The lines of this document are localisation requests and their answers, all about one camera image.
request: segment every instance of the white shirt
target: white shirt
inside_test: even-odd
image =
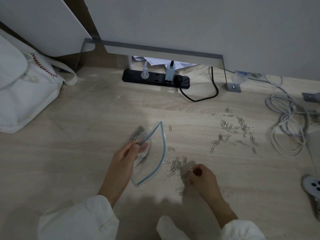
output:
[[[119,220],[107,198],[96,195],[78,205],[71,203],[46,211],[39,220],[40,240],[115,240]],[[190,240],[168,216],[160,217],[157,227],[162,240]],[[267,240],[259,228],[246,220],[226,224],[220,240]]]

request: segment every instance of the person's right hand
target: person's right hand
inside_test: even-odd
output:
[[[205,165],[197,164],[193,166],[192,171],[188,173],[188,178],[207,203],[223,199],[216,176]]]

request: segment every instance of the red stitching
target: red stitching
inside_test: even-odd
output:
[[[38,61],[38,59],[37,59],[37,57],[36,57],[35,54],[31,54],[31,55],[32,55],[32,57],[33,57],[34,62],[38,65],[38,67],[40,67],[40,68],[41,68],[42,70],[44,70],[45,72],[49,73],[51,76],[57,77],[56,74],[53,74],[53,73],[49,72],[46,68],[44,68],[44,67],[42,66],[42,64]]]

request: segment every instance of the black power strip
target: black power strip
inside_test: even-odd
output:
[[[176,85],[174,84],[174,79],[172,81],[166,81],[166,75],[164,73],[149,72],[148,79],[142,79],[141,73],[142,71],[126,69],[123,71],[122,80],[127,83],[147,84],[170,88],[190,88],[190,78],[188,76],[182,76],[181,85]]]

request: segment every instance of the bag strap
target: bag strap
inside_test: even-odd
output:
[[[49,60],[50,64],[55,66],[55,67],[58,67],[58,68],[61,68],[63,70],[66,70],[67,72],[70,72],[74,75],[74,77],[70,80],[70,81],[66,81],[63,79],[63,81],[69,85],[69,86],[73,86],[74,84],[76,84],[78,82],[78,76],[76,75],[76,73],[70,68],[68,67],[66,64],[63,64],[62,62],[59,62],[59,61],[56,61],[54,59],[51,59],[49,57],[46,57],[46,59]]]

